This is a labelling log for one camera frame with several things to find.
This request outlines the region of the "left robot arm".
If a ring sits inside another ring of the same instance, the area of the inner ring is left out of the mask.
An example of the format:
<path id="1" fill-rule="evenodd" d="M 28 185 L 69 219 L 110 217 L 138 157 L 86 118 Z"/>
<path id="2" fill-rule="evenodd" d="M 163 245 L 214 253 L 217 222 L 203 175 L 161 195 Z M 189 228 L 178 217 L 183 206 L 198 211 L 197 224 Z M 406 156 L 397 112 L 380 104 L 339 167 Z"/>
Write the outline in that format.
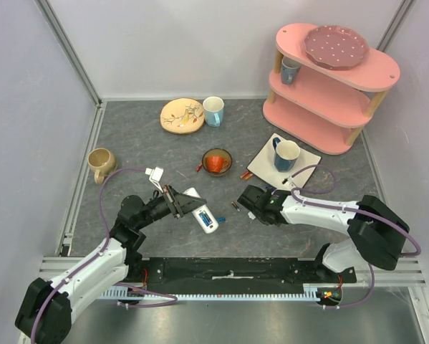
<path id="1" fill-rule="evenodd" d="M 163 193 L 145 203 L 139 196 L 122 200 L 113 228 L 102 243 L 75 266 L 50 280 L 36 278 L 16 315 L 15 326 L 33 343 L 61 343 L 78 316 L 104 291 L 142 274 L 139 248 L 142 229 L 167 215 L 179 219 L 206 200 L 164 186 Z"/>

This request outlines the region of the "black orange battery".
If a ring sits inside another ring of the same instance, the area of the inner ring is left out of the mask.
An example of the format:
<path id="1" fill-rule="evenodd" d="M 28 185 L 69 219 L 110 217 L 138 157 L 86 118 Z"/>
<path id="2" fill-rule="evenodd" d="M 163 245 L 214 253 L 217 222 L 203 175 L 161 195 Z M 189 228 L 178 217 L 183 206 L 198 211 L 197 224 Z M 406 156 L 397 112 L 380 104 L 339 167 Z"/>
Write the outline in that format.
<path id="1" fill-rule="evenodd" d="M 201 213 L 201 216 L 203 217 L 203 222 L 205 223 L 206 226 L 212 225 L 213 223 L 212 219 L 205 211 Z"/>

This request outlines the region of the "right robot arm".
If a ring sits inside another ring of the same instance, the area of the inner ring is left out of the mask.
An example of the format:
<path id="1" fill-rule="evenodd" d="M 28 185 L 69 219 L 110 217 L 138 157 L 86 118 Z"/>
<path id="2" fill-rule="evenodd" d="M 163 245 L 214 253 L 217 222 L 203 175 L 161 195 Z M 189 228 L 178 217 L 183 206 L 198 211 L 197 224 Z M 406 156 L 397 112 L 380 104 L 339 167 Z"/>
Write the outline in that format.
<path id="1" fill-rule="evenodd" d="M 348 236 L 320 250 L 312 270 L 321 282 L 329 282 L 362 262 L 393 271 L 410 232 L 410 227 L 375 196 L 336 202 L 301 196 L 297 188 L 265 191 L 247 186 L 238 202 L 263 224 L 307 224 Z"/>

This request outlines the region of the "white remote control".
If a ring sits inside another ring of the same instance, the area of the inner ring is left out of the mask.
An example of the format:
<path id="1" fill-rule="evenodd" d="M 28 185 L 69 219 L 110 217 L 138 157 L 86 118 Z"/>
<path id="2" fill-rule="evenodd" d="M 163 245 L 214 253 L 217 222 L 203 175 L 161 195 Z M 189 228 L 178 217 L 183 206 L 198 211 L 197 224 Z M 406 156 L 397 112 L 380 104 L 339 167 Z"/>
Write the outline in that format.
<path id="1" fill-rule="evenodd" d="M 211 234 L 218 228 L 218 221 L 211 213 L 207 205 L 199 206 L 193 210 L 192 215 L 206 234 Z"/>

